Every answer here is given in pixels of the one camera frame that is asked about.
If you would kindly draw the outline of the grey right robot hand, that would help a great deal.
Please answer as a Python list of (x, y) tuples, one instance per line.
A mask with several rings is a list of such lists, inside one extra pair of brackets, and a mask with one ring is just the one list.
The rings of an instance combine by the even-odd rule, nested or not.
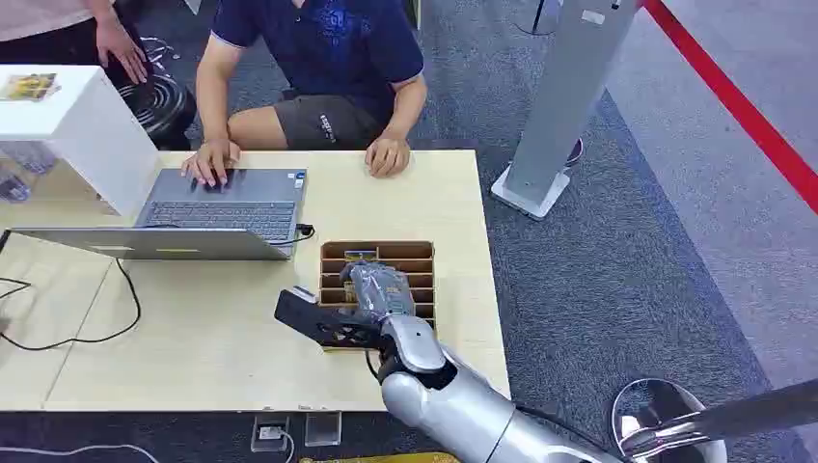
[(356, 309), (353, 316), (379, 322), (391, 314), (415, 315), (415, 301), (403, 272), (375, 261), (348, 262), (341, 281), (351, 283)]

